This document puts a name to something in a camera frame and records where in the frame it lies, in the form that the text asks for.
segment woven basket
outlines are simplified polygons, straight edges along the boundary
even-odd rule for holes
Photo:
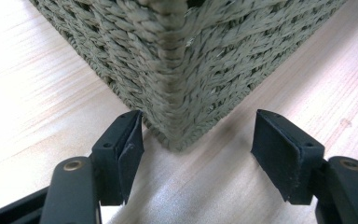
[[[188,147],[345,0],[31,0],[168,148]]]

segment metal rivet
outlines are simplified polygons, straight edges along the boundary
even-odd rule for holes
[[[74,170],[79,169],[82,166],[83,166],[82,161],[70,161],[70,162],[66,163],[63,166],[63,170],[65,170],[65,171],[74,171]]]
[[[340,160],[339,163],[341,163],[341,165],[347,169],[353,170],[353,171],[358,171],[358,162],[356,161],[350,161],[350,160]]]

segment wicker basket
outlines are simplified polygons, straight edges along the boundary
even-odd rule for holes
[[[168,148],[188,147],[344,0],[31,0]]]

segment light wood surface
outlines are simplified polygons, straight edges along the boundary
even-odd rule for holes
[[[348,2],[185,153],[144,128],[128,205],[112,223],[315,223],[284,203],[250,153],[255,111],[280,113],[358,160],[358,0]],[[49,184],[56,164],[88,155],[128,111],[27,0],[0,1],[0,207]]]

